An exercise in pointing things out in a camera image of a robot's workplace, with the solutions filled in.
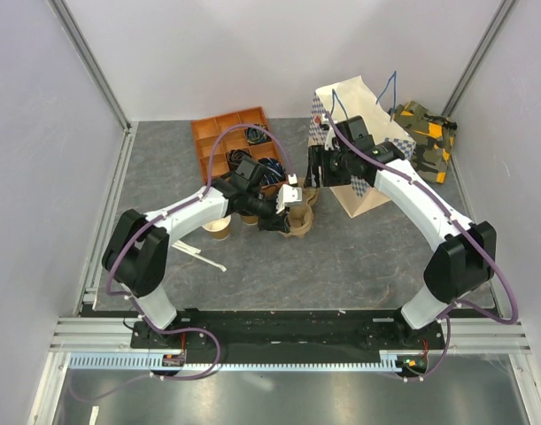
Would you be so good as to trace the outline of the aluminium frame rail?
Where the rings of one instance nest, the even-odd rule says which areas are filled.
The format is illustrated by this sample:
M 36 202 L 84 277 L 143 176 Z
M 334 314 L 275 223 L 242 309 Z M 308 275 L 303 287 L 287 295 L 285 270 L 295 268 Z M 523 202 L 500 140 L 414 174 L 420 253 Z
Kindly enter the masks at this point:
M 50 342 L 52 352 L 127 352 L 131 340 L 121 318 L 60 318 Z M 523 326 L 489 319 L 451 319 L 452 354 L 530 354 Z

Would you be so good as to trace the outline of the paper cup near tray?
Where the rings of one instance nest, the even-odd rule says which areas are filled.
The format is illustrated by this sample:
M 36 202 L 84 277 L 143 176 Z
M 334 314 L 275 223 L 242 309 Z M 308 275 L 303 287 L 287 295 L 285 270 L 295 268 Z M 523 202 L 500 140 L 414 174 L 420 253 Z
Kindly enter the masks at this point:
M 205 230 L 211 238 L 215 240 L 224 240 L 230 235 L 231 216 L 213 220 L 205 223 L 202 229 Z

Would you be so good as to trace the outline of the wrapped straw middle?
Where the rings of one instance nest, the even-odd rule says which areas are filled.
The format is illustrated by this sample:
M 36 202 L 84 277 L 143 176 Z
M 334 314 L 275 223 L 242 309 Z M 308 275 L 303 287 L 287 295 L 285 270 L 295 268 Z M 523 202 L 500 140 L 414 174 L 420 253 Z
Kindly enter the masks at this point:
M 188 245 L 186 243 L 184 243 L 183 241 L 176 241 L 172 244 L 172 247 L 179 250 L 179 251 L 184 251 L 184 252 L 187 252 L 189 254 L 199 254 L 201 252 L 200 249 L 198 248 L 195 248 L 191 245 Z

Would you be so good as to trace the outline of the paper cup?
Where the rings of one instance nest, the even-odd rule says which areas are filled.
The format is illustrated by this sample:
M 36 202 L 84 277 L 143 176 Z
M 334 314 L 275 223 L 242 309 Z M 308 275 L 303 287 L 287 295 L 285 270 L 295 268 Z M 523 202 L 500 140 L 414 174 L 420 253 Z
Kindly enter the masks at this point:
M 252 226 L 257 225 L 259 222 L 259 218 L 254 215 L 243 215 L 240 214 L 239 217 L 241 218 L 242 222 L 246 225 Z
M 211 238 L 215 240 L 224 240 L 230 235 L 231 216 L 213 220 L 205 223 L 202 229 L 205 230 Z

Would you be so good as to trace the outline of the paper cup front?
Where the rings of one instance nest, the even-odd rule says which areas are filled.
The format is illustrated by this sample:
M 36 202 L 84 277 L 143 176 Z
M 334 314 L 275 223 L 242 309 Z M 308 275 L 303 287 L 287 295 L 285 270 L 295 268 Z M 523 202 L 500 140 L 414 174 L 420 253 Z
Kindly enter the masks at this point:
M 259 218 L 254 215 L 243 215 L 240 214 L 239 217 L 241 218 L 242 222 L 246 225 L 252 226 L 257 225 L 259 222 Z

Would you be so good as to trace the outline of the cardboard cup carrier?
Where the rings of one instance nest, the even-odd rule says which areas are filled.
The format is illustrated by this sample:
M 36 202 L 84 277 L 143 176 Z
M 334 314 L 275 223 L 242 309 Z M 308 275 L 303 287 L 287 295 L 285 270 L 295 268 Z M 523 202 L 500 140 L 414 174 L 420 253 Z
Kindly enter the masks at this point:
M 302 189 L 303 203 L 298 206 L 292 206 L 289 209 L 287 216 L 289 231 L 279 231 L 279 234 L 286 238 L 304 238 L 312 228 L 314 218 L 313 206 L 317 202 L 318 196 L 318 189 L 304 186 Z

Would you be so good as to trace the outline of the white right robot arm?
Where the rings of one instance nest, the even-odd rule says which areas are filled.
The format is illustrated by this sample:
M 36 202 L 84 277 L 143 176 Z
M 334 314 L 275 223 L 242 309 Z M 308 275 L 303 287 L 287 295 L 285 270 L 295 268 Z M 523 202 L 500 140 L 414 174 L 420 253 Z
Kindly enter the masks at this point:
M 323 112 L 310 124 L 306 183 L 341 187 L 358 183 L 389 198 L 419 229 L 433 251 L 423 286 L 399 310 L 394 342 L 413 348 L 424 328 L 495 275 L 497 234 L 487 221 L 474 223 L 446 203 L 414 171 L 412 141 L 378 143 L 360 116 L 331 123 Z

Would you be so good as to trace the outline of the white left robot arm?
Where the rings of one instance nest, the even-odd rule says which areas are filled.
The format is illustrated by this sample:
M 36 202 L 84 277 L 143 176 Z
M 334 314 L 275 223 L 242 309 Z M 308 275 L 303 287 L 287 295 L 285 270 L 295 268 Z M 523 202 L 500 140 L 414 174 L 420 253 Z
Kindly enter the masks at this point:
M 162 348 L 174 347 L 181 338 L 175 322 L 177 310 L 168 299 L 162 281 L 169 248 L 204 225 L 233 213 L 258 218 L 259 228 L 288 233 L 288 206 L 302 199 L 298 178 L 286 177 L 272 196 L 266 196 L 262 179 L 269 168 L 244 158 L 238 168 L 210 180 L 195 194 L 168 207 L 121 214 L 102 257 L 108 283 L 116 281 L 135 308 L 151 324 L 151 339 Z

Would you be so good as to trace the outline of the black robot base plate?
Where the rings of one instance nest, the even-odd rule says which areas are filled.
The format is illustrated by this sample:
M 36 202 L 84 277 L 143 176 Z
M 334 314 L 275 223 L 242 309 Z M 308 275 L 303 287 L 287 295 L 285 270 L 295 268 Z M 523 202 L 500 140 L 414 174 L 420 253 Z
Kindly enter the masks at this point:
M 223 364 L 373 362 L 387 351 L 424 352 L 444 347 L 435 322 L 411 330 L 397 310 L 180 312 L 161 335 L 145 322 L 134 325 L 133 349 L 184 349 L 191 363 L 221 355 Z

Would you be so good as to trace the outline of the green blue rolled sock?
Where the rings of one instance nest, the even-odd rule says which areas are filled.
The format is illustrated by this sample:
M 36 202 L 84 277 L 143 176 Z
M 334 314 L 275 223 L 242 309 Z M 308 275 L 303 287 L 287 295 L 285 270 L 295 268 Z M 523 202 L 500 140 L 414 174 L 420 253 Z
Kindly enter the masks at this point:
M 247 143 L 257 145 L 270 141 L 270 137 L 260 127 L 248 127 L 244 130 Z

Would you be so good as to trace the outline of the dark rolled sock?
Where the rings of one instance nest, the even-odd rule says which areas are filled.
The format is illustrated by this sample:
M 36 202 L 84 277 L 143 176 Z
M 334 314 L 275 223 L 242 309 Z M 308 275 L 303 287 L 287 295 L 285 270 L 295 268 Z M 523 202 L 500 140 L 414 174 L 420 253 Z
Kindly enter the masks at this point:
M 236 169 L 242 162 L 243 158 L 250 158 L 250 157 L 251 157 L 251 154 L 247 150 L 235 149 L 227 153 L 227 162 L 230 168 Z

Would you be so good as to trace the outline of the orange compartment tray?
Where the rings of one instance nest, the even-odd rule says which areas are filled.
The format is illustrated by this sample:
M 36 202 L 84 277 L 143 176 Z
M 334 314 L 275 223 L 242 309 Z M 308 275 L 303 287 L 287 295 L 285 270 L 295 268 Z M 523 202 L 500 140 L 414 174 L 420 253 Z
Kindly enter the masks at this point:
M 191 122 L 192 136 L 204 183 L 207 183 L 210 155 L 216 140 L 228 128 L 238 124 L 251 124 L 269 130 L 267 117 L 260 106 Z M 227 162 L 227 153 L 235 149 L 247 150 L 256 161 L 266 157 L 277 158 L 284 167 L 276 143 L 270 138 L 270 141 L 266 143 L 249 145 L 244 133 L 246 128 L 234 128 L 221 139 L 214 151 L 211 168 L 213 178 L 233 170 Z

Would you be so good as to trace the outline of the checkered paper takeout bag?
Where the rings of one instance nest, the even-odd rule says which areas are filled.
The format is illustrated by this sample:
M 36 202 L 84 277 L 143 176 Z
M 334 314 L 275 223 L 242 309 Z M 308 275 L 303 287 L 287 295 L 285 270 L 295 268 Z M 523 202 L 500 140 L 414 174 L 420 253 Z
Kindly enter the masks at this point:
M 391 142 L 404 154 L 404 159 L 412 158 L 415 141 L 396 121 L 390 119 L 389 114 L 377 103 L 377 97 L 361 77 L 353 77 L 315 90 L 308 147 L 323 146 L 318 123 L 321 115 L 326 115 L 328 112 L 338 126 L 346 119 L 361 119 L 367 132 L 372 136 L 374 144 Z M 338 149 L 346 147 L 342 142 L 335 143 Z M 389 201 L 384 194 L 372 188 L 364 179 L 355 176 L 352 176 L 350 185 L 331 187 L 331 191 L 350 218 Z

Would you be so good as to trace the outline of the blue striped rolled sock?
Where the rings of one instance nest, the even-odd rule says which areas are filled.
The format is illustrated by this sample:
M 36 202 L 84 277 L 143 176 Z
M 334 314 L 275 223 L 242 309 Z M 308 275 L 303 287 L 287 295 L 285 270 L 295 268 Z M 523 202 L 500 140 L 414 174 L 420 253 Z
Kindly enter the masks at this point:
M 285 169 L 277 158 L 261 158 L 258 162 L 266 168 L 261 185 L 269 186 L 286 181 Z

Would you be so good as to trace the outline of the camouflage cloth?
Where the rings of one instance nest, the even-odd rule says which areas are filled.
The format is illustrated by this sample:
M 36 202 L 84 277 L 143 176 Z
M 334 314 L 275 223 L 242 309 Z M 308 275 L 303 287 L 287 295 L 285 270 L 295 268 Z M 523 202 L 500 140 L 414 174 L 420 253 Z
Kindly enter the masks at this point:
M 443 184 L 451 163 L 458 125 L 414 101 L 389 109 L 395 120 L 415 141 L 412 165 L 426 182 Z

